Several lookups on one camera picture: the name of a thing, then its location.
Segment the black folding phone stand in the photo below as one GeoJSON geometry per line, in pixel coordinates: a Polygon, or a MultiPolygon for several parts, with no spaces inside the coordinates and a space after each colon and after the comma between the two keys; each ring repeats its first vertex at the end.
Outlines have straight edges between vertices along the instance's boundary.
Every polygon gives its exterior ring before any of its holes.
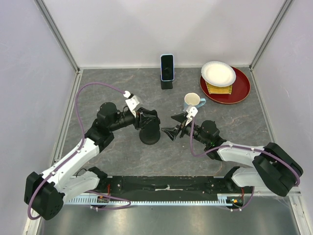
{"type": "Polygon", "coordinates": [[[175,79],[175,75],[172,74],[170,75],[169,80],[163,80],[163,75],[160,75],[160,84],[161,84],[161,89],[162,90],[170,90],[173,88],[173,81],[175,79]]]}

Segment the phone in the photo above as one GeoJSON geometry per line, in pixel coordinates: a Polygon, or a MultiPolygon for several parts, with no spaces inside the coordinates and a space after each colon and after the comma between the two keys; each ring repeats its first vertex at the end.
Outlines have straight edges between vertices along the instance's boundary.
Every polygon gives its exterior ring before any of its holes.
{"type": "Polygon", "coordinates": [[[163,82],[169,82],[174,80],[175,72],[173,54],[163,54],[160,56],[160,71],[161,80],[163,82]]]}

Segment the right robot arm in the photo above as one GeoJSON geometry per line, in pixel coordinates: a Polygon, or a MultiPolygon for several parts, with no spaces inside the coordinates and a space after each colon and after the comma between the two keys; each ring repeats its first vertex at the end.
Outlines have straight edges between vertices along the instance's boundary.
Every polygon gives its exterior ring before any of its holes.
{"type": "Polygon", "coordinates": [[[278,144],[266,146],[247,146],[234,144],[220,137],[220,131],[214,121],[206,120],[196,125],[185,114],[172,116],[179,122],[176,127],[162,128],[162,131],[174,141],[176,138],[189,136],[190,141],[205,145],[204,153],[222,162],[236,162],[244,168],[234,167],[224,180],[224,187],[234,193],[244,187],[267,187],[278,196],[286,196],[289,191],[300,184],[302,167],[278,144]]]}

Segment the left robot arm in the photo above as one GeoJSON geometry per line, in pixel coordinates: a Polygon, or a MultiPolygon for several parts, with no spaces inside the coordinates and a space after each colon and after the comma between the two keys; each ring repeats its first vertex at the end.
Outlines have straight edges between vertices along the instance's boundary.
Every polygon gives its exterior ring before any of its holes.
{"type": "Polygon", "coordinates": [[[156,110],[126,107],[120,111],[112,102],[102,104],[91,128],[67,155],[41,174],[32,172],[28,175],[24,194],[28,218],[50,220],[64,203],[76,196],[90,190],[105,191],[107,175],[97,167],[76,178],[72,176],[109,146],[114,131],[130,125],[139,130],[139,138],[144,144],[153,145],[159,141],[160,119],[156,110]]]}

